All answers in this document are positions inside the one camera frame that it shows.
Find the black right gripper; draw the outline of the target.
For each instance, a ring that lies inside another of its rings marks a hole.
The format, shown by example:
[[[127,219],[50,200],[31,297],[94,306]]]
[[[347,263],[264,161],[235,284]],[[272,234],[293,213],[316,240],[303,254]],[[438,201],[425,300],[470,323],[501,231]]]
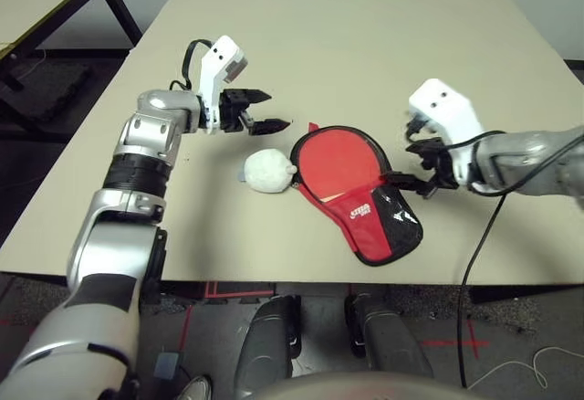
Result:
[[[458,182],[453,171],[451,155],[441,148],[440,140],[419,140],[411,142],[407,147],[408,153],[415,153],[422,157],[422,168],[433,171],[429,182],[414,174],[389,171],[381,175],[385,184],[404,191],[413,191],[423,198],[433,195],[433,188],[457,189]]]

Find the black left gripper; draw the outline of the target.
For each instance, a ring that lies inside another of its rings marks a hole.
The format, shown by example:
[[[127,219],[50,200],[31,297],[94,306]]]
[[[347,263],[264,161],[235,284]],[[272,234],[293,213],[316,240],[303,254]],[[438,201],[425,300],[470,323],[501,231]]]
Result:
[[[289,125],[282,119],[254,121],[247,113],[250,104],[257,104],[272,97],[260,89],[226,89],[220,94],[220,129],[226,133],[248,129],[251,136],[263,136],[281,132]]]

